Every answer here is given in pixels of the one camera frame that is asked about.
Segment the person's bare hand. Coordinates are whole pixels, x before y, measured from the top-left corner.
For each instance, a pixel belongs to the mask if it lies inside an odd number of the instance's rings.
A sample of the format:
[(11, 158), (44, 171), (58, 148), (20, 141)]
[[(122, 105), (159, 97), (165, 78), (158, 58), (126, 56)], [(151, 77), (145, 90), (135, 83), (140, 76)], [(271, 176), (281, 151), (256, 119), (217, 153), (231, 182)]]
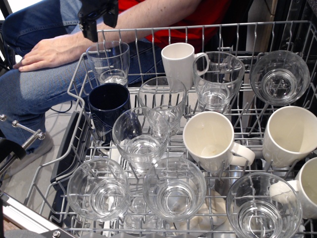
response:
[(76, 34), (43, 39), (13, 68), (20, 72), (30, 72), (74, 62), (83, 53), (81, 42)]

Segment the person's bare forearm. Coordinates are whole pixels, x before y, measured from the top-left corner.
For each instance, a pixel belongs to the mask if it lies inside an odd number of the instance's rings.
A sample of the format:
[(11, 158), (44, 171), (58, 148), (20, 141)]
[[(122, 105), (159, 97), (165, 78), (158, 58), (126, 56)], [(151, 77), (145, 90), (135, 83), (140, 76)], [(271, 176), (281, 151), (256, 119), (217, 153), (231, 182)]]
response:
[[(118, 16), (116, 30), (135, 28), (166, 27), (177, 23), (194, 13), (201, 0), (145, 0), (125, 10)], [(124, 31), (121, 35), (124, 42), (133, 41), (134, 34)], [(118, 40), (118, 33), (106, 32), (106, 40)], [(70, 36), (69, 43), (76, 54), (82, 54), (93, 42), (84, 38), (82, 33)]]

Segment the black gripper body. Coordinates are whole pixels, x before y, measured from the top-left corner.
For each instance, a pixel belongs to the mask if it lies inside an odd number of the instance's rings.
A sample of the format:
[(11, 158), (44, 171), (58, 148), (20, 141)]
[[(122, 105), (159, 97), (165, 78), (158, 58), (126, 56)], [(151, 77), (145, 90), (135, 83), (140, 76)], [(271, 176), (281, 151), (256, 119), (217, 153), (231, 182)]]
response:
[(118, 13), (118, 1), (117, 0), (81, 0), (82, 6), (78, 12), (78, 18), (80, 20), (97, 20), (106, 12)]

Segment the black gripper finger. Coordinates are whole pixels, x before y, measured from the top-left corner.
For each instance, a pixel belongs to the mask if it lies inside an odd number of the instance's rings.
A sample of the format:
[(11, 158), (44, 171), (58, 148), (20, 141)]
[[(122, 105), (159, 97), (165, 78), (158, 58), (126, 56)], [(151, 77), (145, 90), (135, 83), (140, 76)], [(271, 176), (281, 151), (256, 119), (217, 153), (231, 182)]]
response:
[(80, 20), (79, 28), (85, 38), (92, 42), (98, 41), (97, 24), (95, 20)]
[(117, 25), (117, 18), (118, 18), (118, 13), (117, 12), (106, 12), (103, 15), (103, 21), (104, 24), (111, 27), (111, 28), (115, 28)]

